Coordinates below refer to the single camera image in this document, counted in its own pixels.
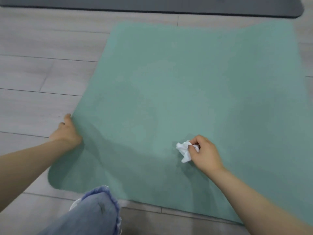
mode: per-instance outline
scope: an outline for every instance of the person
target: person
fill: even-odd
[[[0,211],[5,209],[41,173],[65,152],[82,142],[70,114],[49,141],[0,157]],[[200,151],[189,147],[194,164],[223,192],[251,235],[313,234],[313,227],[301,222],[269,202],[261,194],[231,174],[224,166],[216,146],[198,135],[192,140]],[[119,233],[119,206],[107,187],[84,195],[81,202],[39,234]]]

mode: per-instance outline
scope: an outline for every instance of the jeans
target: jeans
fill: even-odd
[[[81,202],[38,235],[118,235],[119,205],[107,186],[87,192]]]

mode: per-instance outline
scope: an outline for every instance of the white tissue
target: white tissue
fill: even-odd
[[[190,153],[188,151],[188,146],[192,145],[194,146],[194,148],[196,149],[197,152],[199,152],[199,147],[198,145],[193,145],[188,141],[183,142],[183,143],[178,143],[176,144],[176,149],[178,149],[178,151],[184,156],[184,158],[182,159],[182,163],[185,162],[189,162],[191,161],[191,157],[190,157]]]

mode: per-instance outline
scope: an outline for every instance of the tile floor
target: tile floor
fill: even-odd
[[[313,0],[292,20],[313,97]],[[41,144],[72,113],[119,21],[238,28],[270,18],[0,8],[0,154]],[[44,172],[0,213],[0,234],[36,234],[81,195],[52,188]],[[123,234],[248,234],[212,217],[121,200]]]

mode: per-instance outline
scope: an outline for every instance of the teal yoga mat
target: teal yoga mat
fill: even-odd
[[[311,103],[292,25],[224,31],[120,23],[74,114],[84,138],[49,171],[57,189],[108,185],[121,199],[240,222],[175,149],[196,134],[225,166],[313,225]]]

